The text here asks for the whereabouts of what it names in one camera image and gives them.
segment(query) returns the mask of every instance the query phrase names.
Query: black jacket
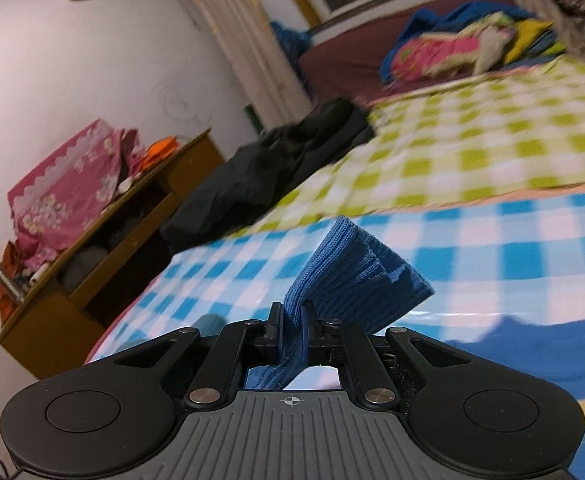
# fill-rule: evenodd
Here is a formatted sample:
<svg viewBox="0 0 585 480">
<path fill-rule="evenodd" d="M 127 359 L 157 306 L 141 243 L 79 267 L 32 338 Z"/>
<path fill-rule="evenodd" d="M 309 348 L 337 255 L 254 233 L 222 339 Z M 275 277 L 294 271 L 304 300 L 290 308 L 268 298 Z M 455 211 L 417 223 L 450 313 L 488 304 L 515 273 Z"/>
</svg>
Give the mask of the black jacket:
<svg viewBox="0 0 585 480">
<path fill-rule="evenodd" d="M 237 150 L 192 191 L 161 235 L 179 252 L 251 225 L 319 168 L 373 136 L 350 101 L 328 102 Z"/>
</svg>

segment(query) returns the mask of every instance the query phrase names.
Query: pink clothing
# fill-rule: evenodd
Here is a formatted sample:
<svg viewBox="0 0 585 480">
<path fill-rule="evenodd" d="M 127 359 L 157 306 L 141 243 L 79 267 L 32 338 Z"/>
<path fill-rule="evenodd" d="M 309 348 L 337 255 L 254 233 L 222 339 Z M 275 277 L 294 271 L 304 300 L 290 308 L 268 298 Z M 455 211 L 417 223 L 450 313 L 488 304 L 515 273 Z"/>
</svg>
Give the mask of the pink clothing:
<svg viewBox="0 0 585 480">
<path fill-rule="evenodd" d="M 402 46 L 391 64 L 393 77 L 402 81 L 430 78 L 456 72 L 474 64 L 479 56 L 479 38 L 413 38 Z"/>
<path fill-rule="evenodd" d="M 144 152 L 137 130 L 98 119 L 19 181 L 8 202 L 24 264 L 37 270 L 79 240 L 111 202 L 122 157 L 135 176 Z"/>
</svg>

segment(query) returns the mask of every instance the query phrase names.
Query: yellow-green checkered blanket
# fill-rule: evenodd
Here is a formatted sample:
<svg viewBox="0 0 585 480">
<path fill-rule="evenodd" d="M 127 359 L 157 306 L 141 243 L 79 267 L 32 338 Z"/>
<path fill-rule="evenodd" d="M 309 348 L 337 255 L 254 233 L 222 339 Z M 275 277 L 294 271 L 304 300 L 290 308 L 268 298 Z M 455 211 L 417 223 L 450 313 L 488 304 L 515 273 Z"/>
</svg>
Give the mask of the yellow-green checkered blanket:
<svg viewBox="0 0 585 480">
<path fill-rule="evenodd" d="M 377 136 L 242 232 L 585 182 L 585 64 L 485 75 L 377 105 Z"/>
</svg>

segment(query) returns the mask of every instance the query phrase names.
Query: maroon bedsheet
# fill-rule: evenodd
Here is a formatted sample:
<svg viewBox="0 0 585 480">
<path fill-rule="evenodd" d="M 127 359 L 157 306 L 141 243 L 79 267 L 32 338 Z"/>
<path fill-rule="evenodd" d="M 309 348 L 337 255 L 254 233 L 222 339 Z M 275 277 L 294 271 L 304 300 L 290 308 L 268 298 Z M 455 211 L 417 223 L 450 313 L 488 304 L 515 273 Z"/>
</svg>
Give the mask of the maroon bedsheet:
<svg viewBox="0 0 585 480">
<path fill-rule="evenodd" d="M 364 23 L 311 48 L 301 56 L 300 66 L 306 73 L 318 104 L 345 96 L 364 105 L 389 95 L 449 81 L 450 79 L 431 79 L 402 85 L 393 84 L 384 88 L 379 68 L 417 9 L 426 8 L 441 15 L 469 1 L 473 0 L 435 0 Z M 514 5 L 512 0 L 488 1 Z"/>
</svg>

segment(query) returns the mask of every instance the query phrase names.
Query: yellow cloth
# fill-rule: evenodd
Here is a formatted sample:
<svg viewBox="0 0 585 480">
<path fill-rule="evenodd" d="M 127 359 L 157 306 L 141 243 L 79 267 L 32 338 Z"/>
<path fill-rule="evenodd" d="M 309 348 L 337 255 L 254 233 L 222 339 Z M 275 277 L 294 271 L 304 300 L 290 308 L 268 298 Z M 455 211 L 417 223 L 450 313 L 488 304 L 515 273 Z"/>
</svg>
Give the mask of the yellow cloth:
<svg viewBox="0 0 585 480">
<path fill-rule="evenodd" d="M 553 56 L 554 54 L 562 54 L 566 51 L 566 45 L 560 41 L 555 41 L 550 47 L 544 50 L 542 56 Z"/>
<path fill-rule="evenodd" d="M 553 22 L 542 22 L 530 18 L 522 22 L 515 23 L 517 28 L 517 39 L 512 48 L 506 53 L 504 57 L 504 64 L 512 63 L 519 59 L 525 50 L 542 32 L 547 31 L 553 26 Z"/>
</svg>

